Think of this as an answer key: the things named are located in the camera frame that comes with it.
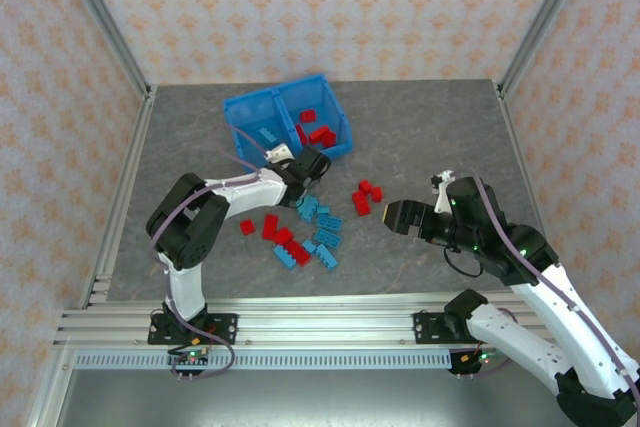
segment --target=lego brick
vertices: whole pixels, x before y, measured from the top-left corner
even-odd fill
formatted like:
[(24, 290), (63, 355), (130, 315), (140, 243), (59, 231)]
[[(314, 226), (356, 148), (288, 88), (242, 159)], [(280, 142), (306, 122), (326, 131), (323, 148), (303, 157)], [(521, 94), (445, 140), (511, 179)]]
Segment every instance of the lego brick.
[(316, 251), (316, 244), (314, 244), (313, 242), (311, 242), (309, 239), (305, 240), (302, 243), (302, 247), (304, 247), (304, 249), (309, 252), (310, 254), (313, 254)]
[(322, 136), (327, 132), (329, 132), (329, 127), (323, 125), (319, 129), (316, 129), (309, 134), (309, 142), (311, 142), (312, 144), (317, 144), (322, 140)]
[(273, 240), (278, 230), (278, 216), (275, 214), (267, 214), (264, 216), (264, 226), (262, 227), (262, 238), (264, 240)]
[(296, 132), (298, 132), (298, 137), (300, 137), (302, 145), (307, 145), (309, 141), (307, 140), (307, 136), (305, 135), (304, 130), (302, 130), (300, 124), (296, 124)]
[(320, 258), (322, 263), (327, 266), (327, 270), (333, 270), (338, 266), (338, 261), (324, 245), (320, 244), (318, 246), (316, 249), (316, 255)]
[(358, 184), (358, 190), (364, 195), (369, 195), (371, 193), (371, 184), (367, 179), (361, 180)]
[(287, 245), (284, 246), (285, 250), (291, 254), (291, 256), (298, 262), (300, 267), (304, 267), (311, 260), (311, 254), (306, 251), (298, 242), (295, 240), (290, 241)]
[(369, 207), (369, 202), (367, 202), (367, 198), (362, 192), (358, 191), (351, 194), (351, 200), (353, 201), (353, 205), (356, 208), (356, 212), (360, 217), (364, 215), (369, 215), (371, 213), (371, 207)]
[(334, 249), (337, 249), (340, 246), (340, 242), (342, 241), (342, 238), (339, 235), (332, 234), (331, 232), (323, 229), (320, 229), (318, 230), (318, 232), (316, 232), (314, 239)]
[(268, 147), (275, 147), (276, 145), (278, 145), (278, 139), (271, 133), (269, 129), (263, 127), (258, 130), (258, 133), (262, 136)]
[(302, 220), (306, 220), (307, 222), (311, 222), (313, 216), (316, 214), (318, 204), (318, 199), (316, 199), (313, 195), (305, 196), (304, 200), (302, 201), (302, 205), (298, 207), (300, 218)]
[(315, 122), (315, 121), (316, 121), (315, 110), (310, 109), (310, 110), (303, 110), (302, 112), (300, 112), (300, 122), (307, 123), (307, 122)]
[(253, 225), (253, 222), (251, 222), (251, 219), (247, 219), (240, 222), (240, 230), (244, 235), (249, 235), (253, 234), (256, 231), (256, 228)]
[(382, 202), (382, 188), (374, 187), (371, 189), (371, 200), (373, 200), (376, 204)]
[(280, 262), (282, 262), (287, 269), (293, 270), (293, 268), (296, 266), (296, 259), (291, 257), (289, 252), (284, 250), (284, 247), (282, 247), (281, 245), (276, 245), (276, 247), (273, 249), (273, 253), (276, 254), (276, 257), (280, 259)]
[(273, 241), (278, 245), (287, 245), (293, 240), (293, 234), (286, 227), (281, 228), (273, 236)]
[(321, 214), (316, 220), (316, 225), (323, 229), (339, 231), (342, 228), (342, 219), (327, 214)]
[(328, 149), (329, 147), (333, 147), (334, 145), (336, 145), (336, 139), (337, 139), (337, 135), (331, 131), (325, 132), (324, 135), (322, 136), (322, 146), (325, 149)]

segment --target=blue plastic bin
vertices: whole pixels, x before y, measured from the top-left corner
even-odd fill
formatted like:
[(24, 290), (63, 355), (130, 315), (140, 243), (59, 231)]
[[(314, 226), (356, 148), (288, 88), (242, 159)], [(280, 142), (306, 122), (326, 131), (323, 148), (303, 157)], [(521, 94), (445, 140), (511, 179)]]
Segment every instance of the blue plastic bin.
[[(226, 99), (224, 101), (225, 119), (228, 124), (246, 132), (265, 150), (269, 150), (270, 147), (266, 145), (262, 135), (258, 132), (263, 127), (269, 129), (279, 142), (285, 142), (292, 151), (299, 152), (302, 146), (295, 125), (290, 118), (282, 115), (282, 106), (279, 104), (278, 98), (279, 94), (273, 89), (263, 89)], [(262, 153), (242, 135), (235, 131), (232, 132), (238, 157), (256, 167), (263, 167), (267, 161)]]
[[(308, 109), (315, 110), (316, 122), (300, 123), (300, 112)], [(258, 132), (263, 127), (298, 155), (302, 142), (295, 125), (300, 124), (307, 135), (323, 125), (336, 133), (335, 146), (324, 149), (322, 144), (314, 145), (330, 159), (337, 159), (353, 149), (351, 126), (323, 74), (227, 99), (224, 115), (227, 123), (242, 129), (265, 148)], [(262, 154), (244, 137), (233, 132), (233, 141), (238, 157), (257, 167), (266, 164)]]
[[(353, 149), (351, 126), (349, 125), (347, 116), (344, 115), (342, 111), (338, 99), (336, 99), (336, 96), (333, 94), (329, 82), (327, 82), (323, 74), (312, 75), (304, 79), (280, 84), (274, 89), (280, 93), (280, 100), (294, 124), (294, 129), (295, 124), (300, 124), (308, 136), (311, 132), (323, 125), (328, 125), (331, 131), (336, 133), (335, 146), (323, 149), (322, 144), (315, 144), (315, 147), (324, 155), (330, 159), (337, 159), (351, 152)], [(308, 109), (316, 111), (316, 121), (300, 123), (300, 112)], [(295, 130), (294, 135), (298, 138), (298, 143), (300, 143), (298, 133), (295, 132)], [(294, 147), (293, 153), (297, 155), (300, 150), (295, 150)]]

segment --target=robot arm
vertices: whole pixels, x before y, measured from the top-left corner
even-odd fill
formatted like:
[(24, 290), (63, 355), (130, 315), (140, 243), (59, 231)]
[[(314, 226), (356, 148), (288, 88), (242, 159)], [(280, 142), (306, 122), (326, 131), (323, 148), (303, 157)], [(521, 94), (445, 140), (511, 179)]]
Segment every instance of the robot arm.
[[(445, 308), (450, 325), (490, 343), (525, 367), (556, 396), (577, 425), (623, 425), (636, 410), (624, 376), (638, 385), (638, 363), (606, 333), (569, 281), (557, 254), (535, 229), (507, 223), (495, 194), (485, 193), (511, 243), (547, 280), (574, 303), (573, 309), (524, 268), (508, 250), (489, 219), (473, 178), (456, 180), (450, 171), (432, 179), (439, 194), (435, 206), (403, 200), (389, 204), (384, 223), (396, 233), (417, 230), (417, 237), (454, 252), (469, 252), (487, 272), (523, 298), (553, 334), (559, 346), (526, 331), (474, 291), (465, 291)], [(577, 310), (588, 317), (617, 353), (623, 371)]]
[[(181, 212), (160, 235), (156, 250), (169, 273), (170, 292), (176, 312), (172, 312), (169, 298), (163, 310), (197, 328), (206, 316), (206, 302), (202, 294), (202, 262), (211, 252), (225, 219), (267, 206), (293, 207), (307, 190), (320, 181), (331, 161), (313, 147), (305, 147), (293, 158), (282, 144), (266, 155), (268, 164), (257, 174), (230, 179), (203, 180), (193, 173), (176, 182), (147, 222), (147, 233), (153, 237), (167, 217), (189, 196), (209, 189)], [(179, 321), (176, 327), (183, 329)]]

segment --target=red lego brick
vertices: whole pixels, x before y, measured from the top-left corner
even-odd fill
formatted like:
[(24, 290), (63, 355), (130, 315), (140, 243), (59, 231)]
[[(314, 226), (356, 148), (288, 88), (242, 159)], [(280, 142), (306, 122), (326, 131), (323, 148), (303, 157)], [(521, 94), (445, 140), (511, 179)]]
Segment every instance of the red lego brick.
[(358, 191), (351, 194), (351, 200), (353, 201), (356, 212), (358, 212), (358, 215), (360, 217), (362, 217), (363, 215), (369, 215), (371, 213), (369, 202), (367, 202), (367, 198), (362, 192)]
[(336, 145), (336, 137), (336, 134), (331, 131), (325, 132), (325, 134), (322, 136), (322, 146), (325, 149), (333, 147), (334, 145)]
[(308, 123), (308, 122), (315, 122), (316, 121), (316, 111), (311, 109), (311, 110), (303, 110), (302, 112), (300, 112), (300, 122), (302, 123)]
[(253, 225), (253, 222), (251, 222), (250, 219), (247, 219), (240, 222), (240, 230), (244, 235), (249, 235), (253, 234), (256, 231), (256, 228)]
[(323, 125), (319, 129), (316, 129), (309, 134), (309, 142), (311, 142), (312, 144), (317, 144), (322, 140), (322, 136), (327, 132), (329, 132), (329, 127)]
[(300, 267), (304, 267), (311, 260), (311, 254), (295, 240), (289, 242), (284, 248), (291, 254), (291, 257), (296, 259)]
[(361, 180), (358, 184), (358, 190), (364, 195), (369, 195), (371, 193), (371, 184), (367, 179)]
[(273, 240), (278, 230), (278, 216), (275, 214), (267, 214), (264, 216), (264, 227), (262, 228), (262, 238), (264, 240)]
[(296, 132), (298, 132), (298, 137), (300, 137), (300, 142), (302, 142), (302, 145), (307, 145), (307, 136), (304, 134), (304, 130), (302, 130), (300, 124), (296, 124)]
[(287, 245), (292, 240), (293, 240), (293, 234), (286, 227), (281, 228), (278, 232), (276, 232), (276, 235), (273, 236), (273, 241), (276, 244), (282, 245), (282, 246)]
[(371, 200), (373, 200), (376, 204), (382, 202), (382, 188), (374, 187), (371, 189)]

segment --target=patterned wallpaper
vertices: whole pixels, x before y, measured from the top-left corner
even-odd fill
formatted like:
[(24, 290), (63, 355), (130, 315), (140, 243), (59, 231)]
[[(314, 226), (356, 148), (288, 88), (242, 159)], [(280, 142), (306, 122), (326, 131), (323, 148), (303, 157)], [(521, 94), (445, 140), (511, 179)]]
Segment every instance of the patterned wallpaper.
[(565, 0), (508, 100), (553, 245), (640, 358), (640, 0)]
[(106, 0), (151, 83), (499, 80), (542, 0)]
[(140, 99), (82, 0), (0, 0), (0, 425), (77, 306)]

